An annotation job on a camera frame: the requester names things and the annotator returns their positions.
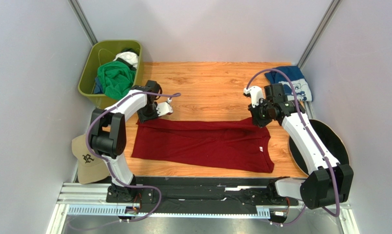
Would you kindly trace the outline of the dark red t-shirt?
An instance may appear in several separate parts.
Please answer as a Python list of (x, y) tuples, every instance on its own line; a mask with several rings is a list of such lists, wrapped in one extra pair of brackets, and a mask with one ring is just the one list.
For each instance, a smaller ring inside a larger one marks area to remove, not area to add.
[(271, 173), (267, 128), (238, 121), (138, 122), (132, 157), (189, 165)]

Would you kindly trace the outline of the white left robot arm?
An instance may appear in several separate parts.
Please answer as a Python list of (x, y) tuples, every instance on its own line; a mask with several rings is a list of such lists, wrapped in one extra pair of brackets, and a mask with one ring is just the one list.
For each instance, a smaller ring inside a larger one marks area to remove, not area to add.
[(161, 95), (161, 86), (150, 80), (144, 86), (133, 86), (116, 104), (106, 109), (96, 108), (92, 112), (86, 137), (87, 149), (103, 160), (114, 191), (130, 194), (133, 189), (138, 189), (136, 178), (124, 157), (126, 121), (134, 113), (137, 113), (141, 123), (158, 118), (160, 115), (156, 100)]

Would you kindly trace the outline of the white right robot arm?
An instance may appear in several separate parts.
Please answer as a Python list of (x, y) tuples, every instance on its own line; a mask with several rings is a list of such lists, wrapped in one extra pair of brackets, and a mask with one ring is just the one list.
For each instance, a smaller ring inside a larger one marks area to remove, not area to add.
[(306, 179), (275, 179), (271, 182), (274, 193), (301, 200), (311, 210), (348, 201), (353, 169), (327, 149), (298, 100), (289, 100), (281, 84), (246, 87), (243, 94), (251, 99), (248, 110), (253, 125), (262, 128), (277, 121), (299, 153), (297, 165), (308, 175)]

